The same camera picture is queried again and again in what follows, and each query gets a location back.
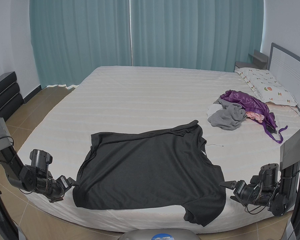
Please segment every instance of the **white cloth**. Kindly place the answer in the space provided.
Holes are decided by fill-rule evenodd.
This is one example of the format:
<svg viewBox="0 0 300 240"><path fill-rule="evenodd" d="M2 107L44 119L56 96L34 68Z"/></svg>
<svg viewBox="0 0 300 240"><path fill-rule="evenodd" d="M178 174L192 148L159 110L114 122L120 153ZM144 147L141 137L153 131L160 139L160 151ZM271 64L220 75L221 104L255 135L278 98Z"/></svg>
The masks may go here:
<svg viewBox="0 0 300 240"><path fill-rule="evenodd" d="M225 181L245 180L260 167L280 161L280 144L264 132L263 126L244 120L235 131L212 127L207 111L227 90L254 95L237 73L184 68L103 66L94 70L75 90L57 104L33 130L18 154L29 164L33 149L49 152L49 171L76 179L91 146L91 134L117 132L139 134L188 124L197 119L209 160L222 168ZM300 116L289 106L269 105L284 140L300 129ZM183 219L180 205L137 210L89 210L75 206L72 189L61 202L49 203L41 194L26 197L41 210L82 226L126 232L135 229L183 228L195 233L213 233L249 225L272 216L264 209L257 215L244 212L226 190L223 212L202 227Z"/></svg>
<svg viewBox="0 0 300 240"><path fill-rule="evenodd" d="M216 111L221 110L222 105L221 104L212 104L208 107L207 116L208 118L214 114Z"/></svg>

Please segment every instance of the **black shirt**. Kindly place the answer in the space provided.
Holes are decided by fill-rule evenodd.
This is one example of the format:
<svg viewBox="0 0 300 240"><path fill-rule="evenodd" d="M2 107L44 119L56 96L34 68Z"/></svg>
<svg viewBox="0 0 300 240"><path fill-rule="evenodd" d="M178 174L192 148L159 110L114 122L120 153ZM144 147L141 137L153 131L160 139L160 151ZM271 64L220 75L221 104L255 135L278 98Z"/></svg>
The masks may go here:
<svg viewBox="0 0 300 240"><path fill-rule="evenodd" d="M226 191L220 166L205 152L198 121L140 134L100 132L73 190L77 207L91 210L185 208L184 219L206 226L223 210Z"/></svg>

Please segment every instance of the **curtain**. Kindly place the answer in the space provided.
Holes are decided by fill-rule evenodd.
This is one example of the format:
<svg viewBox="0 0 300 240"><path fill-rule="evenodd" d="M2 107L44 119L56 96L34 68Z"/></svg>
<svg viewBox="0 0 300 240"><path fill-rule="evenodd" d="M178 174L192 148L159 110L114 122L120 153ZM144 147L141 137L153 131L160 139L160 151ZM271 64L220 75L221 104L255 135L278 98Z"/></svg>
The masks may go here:
<svg viewBox="0 0 300 240"><path fill-rule="evenodd" d="M131 0L134 66L233 72L260 50L263 0Z"/></svg>
<svg viewBox="0 0 300 240"><path fill-rule="evenodd" d="M129 0L30 0L30 29L42 87L132 65Z"/></svg>

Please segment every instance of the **floral pillow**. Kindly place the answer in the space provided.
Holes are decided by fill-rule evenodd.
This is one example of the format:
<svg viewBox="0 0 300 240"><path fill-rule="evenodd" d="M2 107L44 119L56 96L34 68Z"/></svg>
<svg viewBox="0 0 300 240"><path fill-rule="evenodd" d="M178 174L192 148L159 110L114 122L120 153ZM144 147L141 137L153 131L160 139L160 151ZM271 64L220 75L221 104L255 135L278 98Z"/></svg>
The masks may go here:
<svg viewBox="0 0 300 240"><path fill-rule="evenodd" d="M298 102L293 95L284 89L277 79L268 71L256 68L237 68L235 70L250 86L262 102L295 107Z"/></svg>

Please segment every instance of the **pink fabric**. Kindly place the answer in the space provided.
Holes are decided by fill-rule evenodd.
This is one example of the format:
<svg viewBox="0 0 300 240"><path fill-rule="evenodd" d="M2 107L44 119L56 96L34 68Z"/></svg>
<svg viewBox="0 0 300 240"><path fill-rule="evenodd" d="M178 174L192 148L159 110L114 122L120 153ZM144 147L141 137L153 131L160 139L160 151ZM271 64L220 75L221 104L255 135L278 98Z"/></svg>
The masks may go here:
<svg viewBox="0 0 300 240"><path fill-rule="evenodd" d="M256 121L258 121L260 123L262 123L262 121L265 118L265 116L263 114L257 114L257 113L251 112L251 111L247 111L246 115L248 118L255 119Z"/></svg>

